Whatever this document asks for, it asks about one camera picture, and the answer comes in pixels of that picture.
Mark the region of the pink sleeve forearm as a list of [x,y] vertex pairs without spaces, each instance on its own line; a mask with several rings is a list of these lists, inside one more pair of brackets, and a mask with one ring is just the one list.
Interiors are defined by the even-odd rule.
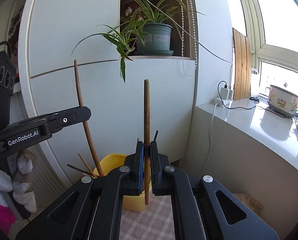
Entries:
[[15,216],[9,207],[0,205],[0,229],[6,235],[9,234],[11,226],[15,223]]

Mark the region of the left gloved hand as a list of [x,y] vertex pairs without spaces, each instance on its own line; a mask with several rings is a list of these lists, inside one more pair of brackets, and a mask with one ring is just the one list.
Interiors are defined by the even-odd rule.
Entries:
[[35,194],[33,192],[32,171],[36,167],[37,158],[30,150],[19,152],[16,158],[16,172],[10,177],[0,169],[0,205],[8,207],[2,195],[3,192],[11,192],[15,201],[23,205],[30,213],[37,212]]

